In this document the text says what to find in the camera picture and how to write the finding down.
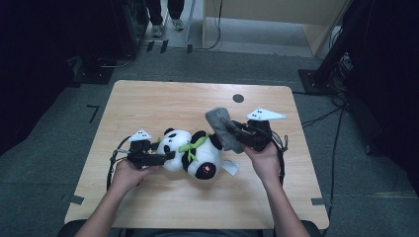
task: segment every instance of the white tag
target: white tag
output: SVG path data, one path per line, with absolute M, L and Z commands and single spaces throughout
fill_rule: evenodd
M 145 130 L 140 129 L 134 135 L 132 135 L 128 141 L 138 141 L 138 140 L 148 140 L 151 139 L 151 135 L 148 134 Z
M 235 161 L 223 160 L 222 168 L 224 168 L 224 170 L 226 170 L 230 175 L 234 176 L 238 172 L 240 165 Z
M 285 119 L 286 115 L 268 111 L 262 108 L 258 108 L 249 115 L 247 119 L 251 120 L 272 120 L 272 119 Z

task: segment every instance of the green bow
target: green bow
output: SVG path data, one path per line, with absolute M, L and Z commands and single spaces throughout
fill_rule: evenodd
M 192 153 L 192 149 L 197 149 L 198 147 L 202 146 L 209 136 L 210 134 L 206 133 L 206 136 L 200 137 L 195 143 L 188 141 L 188 144 L 179 147 L 179 152 L 188 151 L 188 161 L 198 161 L 197 157 Z

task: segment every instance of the shoe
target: shoe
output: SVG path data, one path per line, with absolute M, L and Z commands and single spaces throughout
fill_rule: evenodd
M 159 37 L 161 37 L 161 35 L 163 35 L 163 32 L 161 31 L 162 30 L 162 26 L 161 25 L 158 25 L 158 26 L 153 26 L 152 28 L 151 28 L 151 36 L 153 37 L 153 38 L 159 38 Z
M 172 19 L 172 23 L 173 23 L 173 26 L 175 27 L 175 30 L 176 31 L 182 31 L 183 30 L 183 22 L 182 22 L 182 20 L 180 20 L 180 19 Z

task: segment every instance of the human hand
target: human hand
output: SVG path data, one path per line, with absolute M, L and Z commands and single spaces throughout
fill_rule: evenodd
M 278 159 L 277 147 L 273 142 L 270 142 L 260 152 L 246 145 L 243 145 L 243 149 L 252 161 L 253 168 L 264 185 L 279 181 L 280 161 Z
M 159 166 L 150 166 L 139 170 L 131 162 L 123 160 L 117 164 L 110 190 L 118 190 L 121 194 L 126 194 L 137 186 L 145 176 L 159 168 Z

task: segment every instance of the panda plush toy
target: panda plush toy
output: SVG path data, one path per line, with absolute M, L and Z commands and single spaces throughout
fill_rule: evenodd
M 184 170 L 199 180 L 213 178 L 222 168 L 222 146 L 216 134 L 200 130 L 192 136 L 189 144 L 179 149 L 185 151 L 182 157 Z
M 156 154 L 166 154 L 175 151 L 175 158 L 167 160 L 163 168 L 168 171 L 182 170 L 182 156 L 185 152 L 179 152 L 179 147 L 188 144 L 192 139 L 192 135 L 186 130 L 175 130 L 169 128 L 164 132 L 164 137 L 159 141 Z
M 191 176 L 199 180 L 213 178 L 223 166 L 221 156 L 222 145 L 216 134 L 209 134 L 203 130 L 194 135 L 186 130 L 169 128 L 159 141 L 157 154 L 175 151 L 174 159 L 164 163 L 163 168 L 177 171 L 182 168 Z

